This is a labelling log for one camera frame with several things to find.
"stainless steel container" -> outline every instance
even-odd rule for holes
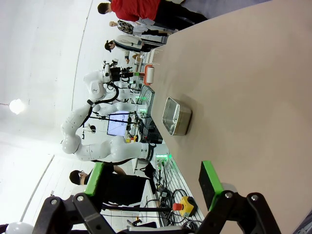
[[[183,136],[186,134],[190,124],[192,110],[174,100],[167,98],[164,114],[162,115],[162,123],[171,136]]]

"person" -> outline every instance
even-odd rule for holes
[[[178,30],[207,20],[202,14],[189,11],[180,4],[166,0],[112,0],[111,3],[100,3],[97,10],[100,14],[113,11],[119,19],[133,22],[139,18],[149,18],[165,27]]]
[[[166,29],[169,29],[169,30],[172,30],[172,31],[178,31],[178,30],[175,30],[174,28],[169,28],[168,26],[162,25],[160,23],[156,23],[155,21],[152,21],[149,18],[146,18],[146,19],[140,18],[137,22],[138,23],[143,23],[143,24],[146,24],[146,25],[149,25],[149,26],[156,26],[156,27],[159,27],[159,28],[166,28]]]
[[[117,36],[112,41],[106,41],[105,49],[111,52],[115,47],[121,49],[125,53],[125,60],[129,63],[129,53],[133,52],[150,52],[152,49],[159,47],[158,45],[146,44],[141,38],[130,36],[130,35],[120,35]]]
[[[119,166],[115,166],[112,163],[105,162],[103,171],[108,175],[103,202],[108,205],[115,203],[117,205],[129,206],[130,204],[140,202],[147,180],[151,183],[153,193],[156,191],[152,179],[126,175]],[[84,171],[75,170],[70,173],[69,179],[74,184],[85,185],[88,183],[90,175],[91,173],[86,174]]]
[[[122,20],[118,20],[117,22],[114,21],[110,21],[109,22],[109,26],[111,27],[116,27],[126,33],[126,34],[130,34],[130,35],[134,35],[134,36],[142,36],[142,35],[152,35],[152,36],[164,36],[167,37],[170,33],[166,33],[164,31],[159,31],[159,30],[150,30],[147,28],[146,25],[144,24],[140,24],[138,22],[134,22],[133,24],[131,23],[127,23],[125,21]]]

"black shirt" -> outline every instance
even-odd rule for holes
[[[136,175],[114,174],[113,164],[107,162],[105,162],[103,170],[108,175],[107,184],[105,184],[104,203],[112,202],[118,205],[129,206],[141,201],[145,182],[148,178]],[[84,179],[84,184],[88,183],[90,174]],[[150,180],[150,183],[152,188],[154,188],[153,180]]]

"green light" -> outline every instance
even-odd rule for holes
[[[165,157],[165,158],[167,158],[168,155],[156,155],[156,157]]]

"monitor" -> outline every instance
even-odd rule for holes
[[[124,137],[128,123],[115,122],[112,120],[128,121],[129,112],[117,111],[114,114],[119,114],[119,115],[109,116],[107,135]]]

